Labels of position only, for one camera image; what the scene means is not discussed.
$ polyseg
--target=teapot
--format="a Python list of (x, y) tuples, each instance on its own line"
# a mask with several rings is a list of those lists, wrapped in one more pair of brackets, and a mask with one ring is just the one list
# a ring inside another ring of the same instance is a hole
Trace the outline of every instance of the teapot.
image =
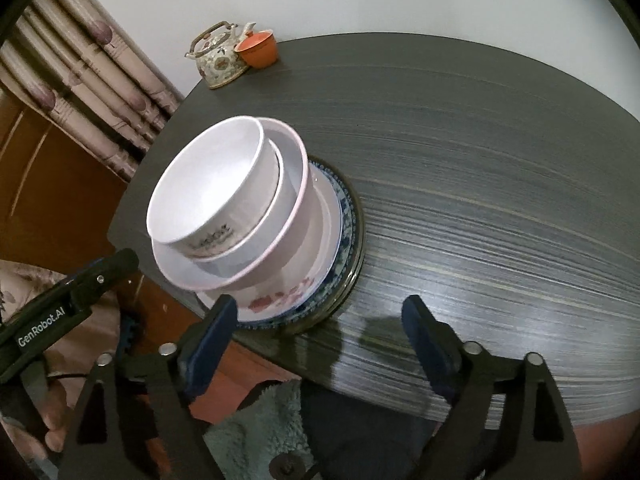
[[(184, 57), (195, 60), (198, 72), (209, 88), (219, 88), (247, 71), (249, 66), (234, 51), (234, 48), (242, 40), (253, 35), (254, 26), (255, 23), (247, 23), (242, 28), (242, 33), (237, 34), (236, 30), (239, 27), (237, 23), (220, 22), (205, 30), (191, 42), (191, 48)], [(220, 27), (226, 27), (227, 31), (211, 37), (211, 33)], [(196, 52), (196, 46), (202, 40), (205, 43)]]

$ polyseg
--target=curtain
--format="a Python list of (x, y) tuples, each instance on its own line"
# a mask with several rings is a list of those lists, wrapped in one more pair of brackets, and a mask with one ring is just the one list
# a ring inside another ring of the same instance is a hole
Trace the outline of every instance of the curtain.
[(33, 0), (0, 80), (125, 180), (179, 104), (91, 0)]

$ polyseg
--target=teapot handle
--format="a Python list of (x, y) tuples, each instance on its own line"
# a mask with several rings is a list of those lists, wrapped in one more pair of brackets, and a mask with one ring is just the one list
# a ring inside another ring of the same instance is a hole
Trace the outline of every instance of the teapot handle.
[(217, 24), (213, 25), (213, 27), (209, 27), (203, 33), (199, 34), (198, 37), (195, 40), (191, 41), (191, 47), (190, 47), (189, 51), (185, 54), (185, 57), (189, 57), (191, 59), (197, 59), (200, 56), (204, 56), (207, 52), (211, 52), (213, 49), (219, 47), (222, 43), (224, 43), (226, 40), (228, 40), (231, 37), (231, 32), (226, 32), (224, 34), (224, 36), (219, 41), (217, 41), (213, 45), (207, 47), (205, 50), (201, 50), (200, 52), (195, 52), (194, 53), (194, 50), (196, 49), (196, 45), (198, 44), (198, 42), (200, 40), (203, 40), (204, 37), (207, 34), (212, 33), (214, 30), (216, 30), (217, 28), (222, 27), (223, 25), (226, 28), (231, 28), (231, 25), (229, 25), (227, 22), (220, 22), (220, 23), (217, 23)]

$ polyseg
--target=tabletop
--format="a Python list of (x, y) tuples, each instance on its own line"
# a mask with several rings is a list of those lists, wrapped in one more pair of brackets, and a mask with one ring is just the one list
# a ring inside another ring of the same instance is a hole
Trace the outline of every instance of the tabletop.
[[(360, 277), (334, 316), (248, 348), (335, 391), (444, 420), (399, 321), (420, 294), (460, 339), (540, 352), (574, 424), (640, 408), (640, 124), (603, 94), (498, 48), (413, 34), (279, 44), (281, 60), (211, 91), (200, 82), (148, 152), (109, 240), (159, 272), (146, 207), (178, 151), (234, 115), (291, 124), (338, 167), (366, 222)], [(489, 414), (495, 424), (496, 398)]]

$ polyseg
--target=orange cup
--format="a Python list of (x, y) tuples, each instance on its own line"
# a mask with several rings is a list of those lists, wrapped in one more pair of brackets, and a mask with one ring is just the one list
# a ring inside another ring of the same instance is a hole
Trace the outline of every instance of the orange cup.
[(267, 68), (278, 60), (278, 47), (272, 30), (254, 32), (238, 43), (234, 50), (254, 68)]

